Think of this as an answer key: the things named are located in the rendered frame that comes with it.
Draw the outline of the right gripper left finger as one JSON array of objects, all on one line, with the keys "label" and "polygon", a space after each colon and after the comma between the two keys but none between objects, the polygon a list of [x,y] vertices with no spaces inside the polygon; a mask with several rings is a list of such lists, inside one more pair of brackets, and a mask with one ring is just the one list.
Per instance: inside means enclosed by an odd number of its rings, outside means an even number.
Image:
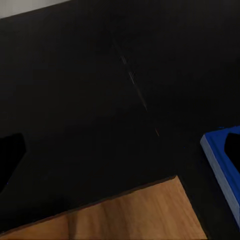
[{"label": "right gripper left finger", "polygon": [[22,133],[0,138],[0,193],[26,152]]}]

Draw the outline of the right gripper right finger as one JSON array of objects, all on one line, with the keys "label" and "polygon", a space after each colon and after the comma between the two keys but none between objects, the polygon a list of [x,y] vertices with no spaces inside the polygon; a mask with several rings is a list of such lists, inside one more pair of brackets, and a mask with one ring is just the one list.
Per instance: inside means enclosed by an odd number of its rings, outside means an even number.
[{"label": "right gripper right finger", "polygon": [[240,135],[228,133],[224,151],[240,173]]}]

